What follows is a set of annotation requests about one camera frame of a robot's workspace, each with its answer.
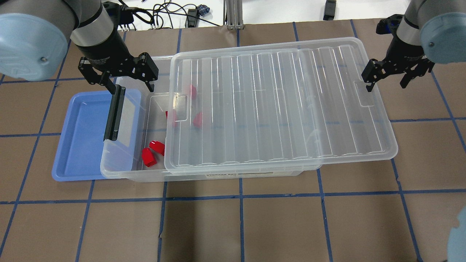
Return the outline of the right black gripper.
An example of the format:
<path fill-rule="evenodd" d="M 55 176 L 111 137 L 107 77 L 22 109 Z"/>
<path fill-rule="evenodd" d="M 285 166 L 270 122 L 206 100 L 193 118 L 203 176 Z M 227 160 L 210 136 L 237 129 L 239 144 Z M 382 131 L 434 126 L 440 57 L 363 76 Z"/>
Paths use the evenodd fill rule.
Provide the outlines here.
<path fill-rule="evenodd" d="M 376 82 L 388 76 L 404 74 L 400 86 L 406 88 L 416 77 L 430 73 L 434 65 L 434 62 L 424 56 L 421 46 L 405 43 L 394 36 L 383 60 L 368 61 L 362 72 L 362 80 L 366 83 L 366 90 L 372 92 Z"/>

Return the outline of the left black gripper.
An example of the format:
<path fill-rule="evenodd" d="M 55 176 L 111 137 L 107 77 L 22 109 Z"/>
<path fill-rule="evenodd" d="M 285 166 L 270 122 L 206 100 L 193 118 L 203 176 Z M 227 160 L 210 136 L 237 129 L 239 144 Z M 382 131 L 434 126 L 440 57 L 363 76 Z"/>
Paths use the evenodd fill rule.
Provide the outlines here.
<path fill-rule="evenodd" d="M 105 86 L 109 93 L 115 94 L 115 84 L 111 76 L 128 76 L 145 82 L 153 92 L 159 69 L 147 52 L 138 57 L 130 54 L 119 33 L 111 33 L 102 43 L 95 46 L 78 46 L 83 53 L 78 70 L 90 84 Z"/>

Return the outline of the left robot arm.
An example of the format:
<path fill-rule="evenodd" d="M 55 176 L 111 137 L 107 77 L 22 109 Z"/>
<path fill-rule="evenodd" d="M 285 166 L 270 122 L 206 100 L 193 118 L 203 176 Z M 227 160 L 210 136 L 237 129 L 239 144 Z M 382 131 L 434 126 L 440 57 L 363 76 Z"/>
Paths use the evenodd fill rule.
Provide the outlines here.
<path fill-rule="evenodd" d="M 100 0 L 2 0 L 0 71 L 38 82 L 53 76 L 71 41 L 82 52 L 78 70 L 91 85 L 116 87 L 111 77 L 140 80 L 150 92 L 159 70 L 146 52 L 130 54 L 118 33 L 120 15 Z"/>

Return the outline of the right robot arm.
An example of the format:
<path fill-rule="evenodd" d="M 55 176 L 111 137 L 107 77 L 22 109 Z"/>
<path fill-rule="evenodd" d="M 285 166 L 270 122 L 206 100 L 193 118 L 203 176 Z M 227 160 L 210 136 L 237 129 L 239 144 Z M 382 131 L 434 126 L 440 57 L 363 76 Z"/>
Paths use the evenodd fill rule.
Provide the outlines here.
<path fill-rule="evenodd" d="M 366 89 L 388 76 L 403 74 L 406 88 L 416 77 L 430 73 L 435 64 L 466 60 L 466 2 L 464 0 L 412 0 L 403 15 L 381 19 L 379 35 L 392 35 L 383 60 L 371 59 L 362 72 Z"/>

